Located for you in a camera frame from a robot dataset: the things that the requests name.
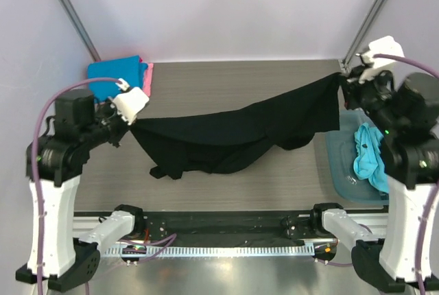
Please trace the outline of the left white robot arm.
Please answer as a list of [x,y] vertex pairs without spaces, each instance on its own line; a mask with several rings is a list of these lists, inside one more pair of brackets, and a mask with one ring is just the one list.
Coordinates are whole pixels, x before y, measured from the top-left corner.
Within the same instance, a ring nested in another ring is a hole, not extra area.
[[142,209],[120,204],[109,217],[80,237],[73,236],[74,202],[83,166],[94,148],[119,142],[149,102],[138,87],[95,105],[92,91],[65,91],[49,104],[53,116],[39,122],[54,133],[39,133],[26,152],[26,175],[32,192],[34,221],[32,249],[16,280],[29,284],[47,282],[49,290],[68,292],[88,283],[103,253],[127,237],[145,233]]

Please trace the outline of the black t shirt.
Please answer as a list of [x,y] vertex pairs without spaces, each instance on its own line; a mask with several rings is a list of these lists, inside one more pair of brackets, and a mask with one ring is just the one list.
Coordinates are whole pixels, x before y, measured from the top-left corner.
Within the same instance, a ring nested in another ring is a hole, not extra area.
[[338,73],[239,110],[139,119],[131,133],[155,163],[150,175],[239,172],[272,147],[295,150],[315,134],[339,130]]

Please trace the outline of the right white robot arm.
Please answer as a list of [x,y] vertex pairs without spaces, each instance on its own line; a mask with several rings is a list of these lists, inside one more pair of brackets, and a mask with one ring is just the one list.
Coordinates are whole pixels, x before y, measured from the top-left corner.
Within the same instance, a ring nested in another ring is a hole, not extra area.
[[382,71],[361,81],[353,72],[340,78],[347,108],[360,108],[382,132],[381,159],[389,184],[385,237],[367,231],[338,204],[317,204],[310,231],[329,233],[351,253],[360,279],[380,292],[421,294],[438,289],[430,263],[434,216],[438,210],[438,79],[409,74],[392,88],[393,75]]

